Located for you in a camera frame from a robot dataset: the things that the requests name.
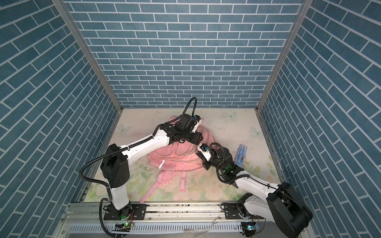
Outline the pink student backpack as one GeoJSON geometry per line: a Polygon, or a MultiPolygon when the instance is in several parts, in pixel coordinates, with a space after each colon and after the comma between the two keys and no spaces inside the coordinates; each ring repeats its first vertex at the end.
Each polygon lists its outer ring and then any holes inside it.
{"type": "Polygon", "coordinates": [[[145,203],[161,185],[171,182],[176,176],[180,176],[180,192],[186,192],[187,173],[203,170],[202,159],[196,153],[197,145],[187,141],[175,142],[150,152],[148,160],[160,173],[140,203],[145,203]]]}

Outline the blue geometry set case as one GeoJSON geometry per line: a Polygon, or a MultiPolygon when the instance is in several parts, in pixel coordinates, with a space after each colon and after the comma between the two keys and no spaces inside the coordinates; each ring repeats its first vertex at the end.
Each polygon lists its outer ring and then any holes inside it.
{"type": "Polygon", "coordinates": [[[244,160],[246,158],[246,153],[247,153],[247,146],[240,144],[237,151],[236,151],[236,156],[235,156],[235,164],[239,167],[243,167],[244,160]]]}

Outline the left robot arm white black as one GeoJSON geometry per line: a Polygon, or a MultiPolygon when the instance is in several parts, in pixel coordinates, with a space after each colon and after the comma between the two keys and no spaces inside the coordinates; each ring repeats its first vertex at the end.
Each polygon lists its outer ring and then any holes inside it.
{"type": "Polygon", "coordinates": [[[83,165],[79,170],[80,178],[105,186],[108,200],[113,208],[121,213],[123,218],[129,218],[131,202],[126,187],[130,178],[129,166],[150,152],[175,142],[187,141],[199,145],[203,137],[200,132],[197,132],[197,128],[201,124],[201,117],[195,114],[196,105],[197,98],[192,97],[179,116],[159,124],[151,135],[128,145],[112,146],[112,150],[108,154],[99,156],[83,165]],[[101,167],[106,181],[84,175],[85,170],[99,160],[103,160],[101,167]]]}

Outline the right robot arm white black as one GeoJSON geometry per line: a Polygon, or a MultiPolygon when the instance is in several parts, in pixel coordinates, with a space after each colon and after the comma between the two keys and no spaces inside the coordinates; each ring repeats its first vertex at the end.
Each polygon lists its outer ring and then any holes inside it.
{"type": "Polygon", "coordinates": [[[227,148],[216,142],[200,144],[196,154],[206,170],[216,169],[220,182],[246,191],[237,202],[244,218],[258,215],[269,219],[289,238],[298,237],[308,227],[313,213],[291,184],[271,183],[251,175],[234,163],[227,148]]]}

